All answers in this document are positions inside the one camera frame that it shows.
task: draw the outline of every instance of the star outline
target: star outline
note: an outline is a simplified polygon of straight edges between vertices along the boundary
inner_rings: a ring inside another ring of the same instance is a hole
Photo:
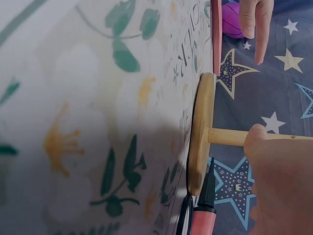
[[[220,163],[217,160],[214,161],[214,164],[221,166],[221,167],[225,168],[226,170],[228,170],[234,174],[235,172],[237,172],[237,170],[240,168],[240,166],[245,161],[247,161],[247,158],[243,157],[233,169],[231,169],[230,167],[226,166],[223,163]],[[218,175],[215,168],[214,168],[214,175],[215,175],[217,181],[219,182],[219,184],[215,187],[215,192],[217,192],[224,185],[224,183],[223,183],[222,179],[220,178],[220,176]],[[248,179],[247,180],[250,181],[251,183],[254,183],[254,179],[252,178],[252,169],[251,169],[250,164],[249,164],[249,168],[248,168]],[[231,203],[233,209],[235,210],[235,213],[237,214],[239,220],[241,221],[242,225],[244,226],[245,230],[247,231],[248,230],[248,222],[249,222],[249,213],[250,213],[250,200],[251,200],[251,198],[254,198],[254,197],[256,197],[256,195],[254,195],[252,193],[250,195],[246,195],[245,219],[241,215],[241,212],[238,210],[238,207],[236,206],[236,203],[235,203],[233,198],[226,198],[226,199],[217,200],[217,201],[215,201],[214,205],[218,205],[218,204],[222,204],[222,203],[228,203],[228,202]]]
[[[221,66],[226,62],[226,59],[228,58],[229,54],[231,54],[231,65],[232,66],[238,66],[238,67],[242,67],[247,69],[246,71],[241,71],[235,75],[232,75],[231,79],[232,79],[232,84],[231,84],[231,91],[229,90],[229,88],[227,87],[227,85],[221,80],[217,78],[216,82],[219,82],[224,89],[227,91],[227,93],[230,95],[230,97],[234,100],[235,99],[235,83],[236,83],[236,77],[244,74],[244,73],[248,73],[248,72],[260,72],[258,70],[255,70],[253,68],[250,68],[248,66],[245,65],[241,65],[241,64],[236,64],[235,63],[235,48],[229,50],[229,52],[225,55],[223,62],[221,63]]]
[[[307,90],[309,90],[311,92],[313,92],[313,90],[311,90],[311,89],[309,89],[309,88],[307,88],[305,86],[302,86],[302,85],[300,85],[298,83],[295,83],[295,85],[297,85],[298,88],[300,88],[300,90],[305,94],[305,96],[307,98],[309,98],[309,100],[311,101],[311,103],[308,105],[307,109],[304,111],[301,119],[313,117],[313,114],[308,114],[309,110],[313,107],[313,99],[307,94],[307,92],[304,89],[307,89]]]

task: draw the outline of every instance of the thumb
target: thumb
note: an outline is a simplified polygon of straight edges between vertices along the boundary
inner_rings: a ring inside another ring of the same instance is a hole
[[[253,154],[258,151],[261,147],[260,144],[262,141],[267,139],[267,135],[268,134],[264,126],[255,124],[251,127],[244,144],[244,152],[248,160],[250,156],[253,156]]]
[[[259,0],[240,0],[240,29],[247,38],[254,38],[255,8]]]

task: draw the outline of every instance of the finger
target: finger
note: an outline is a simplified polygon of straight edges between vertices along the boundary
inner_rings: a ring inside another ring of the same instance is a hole
[[[266,48],[268,46],[269,25],[273,12],[273,6],[273,0],[263,0],[256,6],[256,49],[254,59],[257,65],[263,63]]]
[[[249,235],[259,235],[256,226],[250,230]]]
[[[250,210],[250,218],[256,221],[258,219],[258,207],[255,206]]]
[[[267,132],[264,126],[260,124],[255,124],[251,127],[244,144],[244,152],[248,161],[250,161],[250,156],[257,150],[256,145],[267,139]]]
[[[257,191],[256,191],[256,185],[252,185],[252,190],[251,190],[252,194],[257,196]]]
[[[239,23],[240,29],[247,38],[254,38],[255,7],[259,0],[240,0]]]

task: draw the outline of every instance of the green leaf print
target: green leaf print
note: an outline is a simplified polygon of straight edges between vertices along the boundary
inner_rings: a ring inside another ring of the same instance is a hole
[[[139,185],[141,181],[141,175],[138,172],[135,172],[134,170],[137,168],[140,168],[142,170],[147,169],[143,153],[141,154],[139,162],[137,163],[135,162],[136,161],[136,145],[137,145],[137,136],[134,135],[132,138],[131,144],[129,146],[128,152],[126,154],[125,160],[124,160],[124,168],[123,168],[124,179],[113,190],[111,190],[111,187],[112,187],[112,179],[113,179],[114,170],[115,170],[115,154],[114,154],[114,150],[112,148],[110,149],[107,163],[106,163],[104,173],[103,173],[102,184],[100,186],[102,199],[96,200],[96,201],[90,201],[89,203],[91,206],[98,206],[101,204],[106,204],[105,210],[111,217],[117,217],[123,213],[122,203],[124,202],[132,202],[137,205],[140,205],[140,202],[134,198],[131,198],[131,197],[120,198],[117,196],[117,193],[126,183],[128,183],[128,189],[131,192],[135,192],[135,189],[137,188],[137,186]]]
[[[106,168],[104,170],[104,174],[102,177],[101,196],[108,193],[111,189],[114,177],[114,168],[115,168],[115,155],[113,149],[111,148],[107,159]]]
[[[99,229],[98,229],[98,233],[97,235],[104,235],[105,229],[104,226],[102,225]]]
[[[105,18],[105,25],[111,28],[114,36],[119,36],[130,22],[134,10],[136,0],[120,1]]]
[[[106,235],[112,235],[113,234],[113,225],[112,224],[109,224],[108,226],[108,229],[107,229],[107,232],[106,232]]]
[[[146,165],[146,161],[145,161],[145,158],[143,156],[143,153],[141,154],[141,157],[140,157],[140,160],[139,160],[139,165],[140,165],[140,168],[142,170],[147,169],[147,165]]]
[[[158,10],[146,9],[143,13],[140,23],[140,31],[142,39],[150,39],[157,30],[157,25],[160,20],[160,12]]]
[[[140,71],[140,65],[121,40],[113,41],[113,58],[117,66],[126,72]]]
[[[135,192],[136,187],[139,185],[140,181],[141,181],[141,175],[137,172],[132,172],[129,176],[128,176],[128,189],[131,192]]]
[[[113,218],[123,213],[123,207],[118,197],[112,195],[107,199],[106,211]]]
[[[198,58],[197,56],[195,55],[195,71],[198,72]]]
[[[128,179],[134,171],[137,152],[137,136],[134,135],[124,161],[123,174]]]
[[[114,235],[116,233],[116,231],[119,230],[119,222],[115,223],[115,224],[112,224],[110,223],[107,227],[107,230],[105,229],[105,226],[101,225],[98,229],[96,227],[91,227],[89,229],[89,231],[87,233],[85,232],[69,232],[69,233],[66,233],[66,232],[61,232],[61,231],[58,231],[56,233],[54,233],[53,235]]]
[[[163,178],[163,183],[162,183],[162,187],[161,187],[161,191],[164,191],[165,190],[165,187],[166,187],[166,184],[167,184],[167,181],[168,181],[168,177],[170,176],[170,168],[167,168],[167,171],[164,175],[164,178]]]
[[[115,223],[115,224],[113,225],[113,229],[114,229],[115,231],[119,230],[119,222],[117,222],[117,223]]]
[[[6,88],[4,94],[0,98],[0,105],[2,105],[14,92],[20,87],[20,83],[15,81],[15,78],[12,79],[9,86]]]
[[[171,173],[171,177],[170,177],[170,182],[171,182],[171,183],[174,181],[174,178],[175,178],[176,173],[177,173],[178,166],[179,166],[179,162],[176,162],[176,163],[174,164],[174,166],[173,166],[172,173]]]
[[[94,227],[90,228],[88,235],[96,235],[96,229]]]
[[[0,155],[5,155],[5,156],[15,156],[18,154],[18,151],[7,144],[0,144]]]

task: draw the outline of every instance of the yellow flower print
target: yellow flower print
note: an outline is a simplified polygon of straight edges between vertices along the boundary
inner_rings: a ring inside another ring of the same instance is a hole
[[[51,171],[60,172],[68,178],[69,172],[63,166],[62,157],[65,154],[83,155],[84,150],[77,149],[77,140],[70,140],[71,138],[80,136],[79,130],[75,130],[73,133],[67,135],[62,134],[60,131],[59,122],[67,109],[68,103],[66,102],[58,116],[55,118],[54,123],[49,129],[47,135],[45,136],[44,149],[50,158]]]
[[[176,4],[174,0],[171,1],[170,11],[171,11],[171,16],[173,17],[174,21],[176,21],[178,17],[177,17],[177,11],[176,11]]]
[[[151,222],[151,216],[153,215],[153,212],[151,211],[151,206],[154,202],[156,202],[156,200],[157,193],[154,192],[153,187],[151,187],[145,203],[145,218],[148,223]]]
[[[151,76],[146,76],[146,78],[142,81],[139,92],[138,92],[138,118],[139,120],[139,115],[140,115],[140,110],[142,107],[148,107],[149,104],[149,95],[152,91],[152,82],[155,82],[156,78],[151,77]]]

